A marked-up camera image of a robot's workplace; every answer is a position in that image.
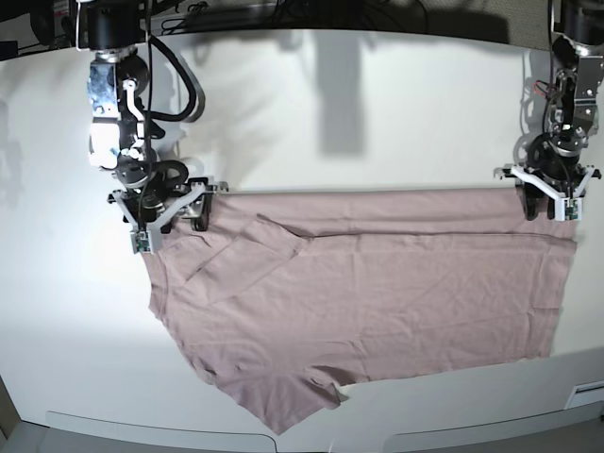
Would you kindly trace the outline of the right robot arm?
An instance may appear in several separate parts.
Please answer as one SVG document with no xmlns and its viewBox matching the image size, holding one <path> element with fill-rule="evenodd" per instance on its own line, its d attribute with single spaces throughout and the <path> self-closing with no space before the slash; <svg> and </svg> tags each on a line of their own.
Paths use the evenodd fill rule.
<svg viewBox="0 0 604 453">
<path fill-rule="evenodd" d="M 159 252 L 177 220 L 207 230 L 212 198 L 228 190 L 223 181 L 192 177 L 184 162 L 163 159 L 152 146 L 165 135 L 160 123 L 188 120 L 199 99 L 176 54 L 152 34 L 153 9 L 151 1 L 79 1 L 75 17 L 75 48 L 94 54 L 89 161 L 120 183 L 108 201 L 130 225 L 136 254 Z M 189 100 L 180 113 L 152 110 L 153 59 L 140 57 L 141 46 L 158 50 L 184 82 Z"/>
</svg>

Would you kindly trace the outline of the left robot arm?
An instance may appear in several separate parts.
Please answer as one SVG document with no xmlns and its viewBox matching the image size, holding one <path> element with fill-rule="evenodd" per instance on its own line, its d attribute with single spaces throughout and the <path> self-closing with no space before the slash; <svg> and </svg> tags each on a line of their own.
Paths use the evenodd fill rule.
<svg viewBox="0 0 604 453">
<path fill-rule="evenodd" d="M 528 221 L 542 209 L 552 221 L 579 221 L 589 182 L 602 178 L 599 169 L 581 164 L 580 157 L 599 129 L 603 3 L 561 1 L 556 19 L 549 1 L 546 17 L 548 79 L 534 83 L 545 98 L 541 133 L 518 163 L 498 168 L 495 174 L 515 180 Z"/>
</svg>

